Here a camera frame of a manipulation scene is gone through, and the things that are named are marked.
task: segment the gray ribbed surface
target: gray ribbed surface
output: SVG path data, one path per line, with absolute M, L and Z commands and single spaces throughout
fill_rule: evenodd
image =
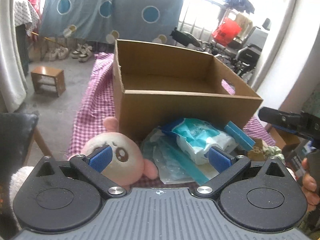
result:
M 279 234 L 259 234 L 226 220 L 211 200 L 190 195 L 187 189 L 134 188 L 131 194 L 106 202 L 87 225 L 68 233 L 38 235 L 24 231 L 23 240 L 305 240 L 297 229 Z

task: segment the red bag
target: red bag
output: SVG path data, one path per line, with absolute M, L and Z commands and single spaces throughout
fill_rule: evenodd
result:
M 215 42 L 227 46 L 241 31 L 241 27 L 233 20 L 225 18 L 212 33 Z

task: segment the beige cloth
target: beige cloth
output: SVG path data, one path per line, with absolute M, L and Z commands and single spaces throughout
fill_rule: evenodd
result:
M 242 13 L 238 13 L 235 19 L 235 22 L 241 27 L 241 31 L 237 35 L 239 39 L 242 41 L 246 37 L 246 35 L 250 32 L 253 27 L 252 20 L 250 20 L 247 16 Z

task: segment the blue curtain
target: blue curtain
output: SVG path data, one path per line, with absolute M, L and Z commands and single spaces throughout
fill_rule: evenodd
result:
M 183 0 L 46 0 L 39 33 L 106 42 L 107 38 L 173 44 Z

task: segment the pair of shoes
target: pair of shoes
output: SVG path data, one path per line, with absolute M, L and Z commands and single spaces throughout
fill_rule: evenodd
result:
M 68 55 L 68 52 L 69 52 L 68 48 L 65 48 L 65 47 L 51 49 L 49 50 L 49 52 L 45 54 L 44 58 L 50 61 L 55 61 L 57 58 L 65 59 L 66 56 Z
M 79 56 L 82 54 L 81 51 L 83 49 L 89 49 L 91 51 L 92 50 L 92 46 L 89 46 L 88 44 L 80 45 L 78 43 L 76 50 L 71 53 L 71 57 L 72 58 L 79 58 Z
M 86 62 L 92 56 L 92 51 L 90 47 L 91 46 L 85 49 L 81 49 L 81 54 L 79 55 L 79 62 Z

